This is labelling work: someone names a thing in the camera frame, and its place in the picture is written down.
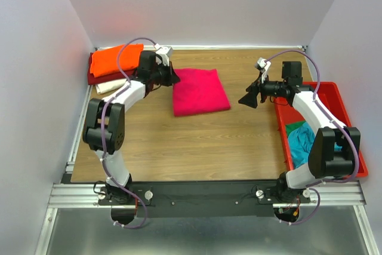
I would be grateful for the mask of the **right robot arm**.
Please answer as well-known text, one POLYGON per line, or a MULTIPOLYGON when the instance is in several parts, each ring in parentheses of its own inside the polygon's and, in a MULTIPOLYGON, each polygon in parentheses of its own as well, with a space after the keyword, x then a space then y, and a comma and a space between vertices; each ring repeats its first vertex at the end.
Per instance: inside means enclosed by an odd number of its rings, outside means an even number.
POLYGON ((258 59, 255 67, 259 76, 238 102, 257 108, 258 103, 269 97, 283 98, 304 118, 315 135, 307 162, 282 173, 272 195, 284 202, 321 181, 342 183, 354 179, 360 165, 360 131, 339 121, 320 100, 318 89, 303 83, 300 62, 283 62, 281 81, 269 79, 270 66, 270 61, 258 59))

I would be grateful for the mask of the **pink t shirt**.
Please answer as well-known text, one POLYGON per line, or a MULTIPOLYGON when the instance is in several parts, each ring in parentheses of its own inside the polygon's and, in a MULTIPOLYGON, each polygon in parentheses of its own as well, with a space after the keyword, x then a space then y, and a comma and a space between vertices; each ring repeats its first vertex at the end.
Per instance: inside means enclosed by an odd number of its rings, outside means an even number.
POLYGON ((221 112, 231 108, 215 69, 177 69, 180 82, 173 87, 172 106, 176 117, 221 112))

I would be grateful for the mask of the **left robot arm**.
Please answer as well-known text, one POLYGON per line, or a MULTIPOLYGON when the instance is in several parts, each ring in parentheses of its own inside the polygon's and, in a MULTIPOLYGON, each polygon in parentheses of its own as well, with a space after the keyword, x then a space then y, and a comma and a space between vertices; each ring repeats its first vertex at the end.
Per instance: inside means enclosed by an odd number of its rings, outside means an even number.
POLYGON ((121 152, 125 113, 157 88, 180 82, 170 61, 171 54, 169 46, 142 51, 132 78, 110 96, 89 101, 82 139, 98 156, 106 176, 105 187, 98 192, 100 200, 126 204, 133 199, 128 190, 131 174, 121 152))

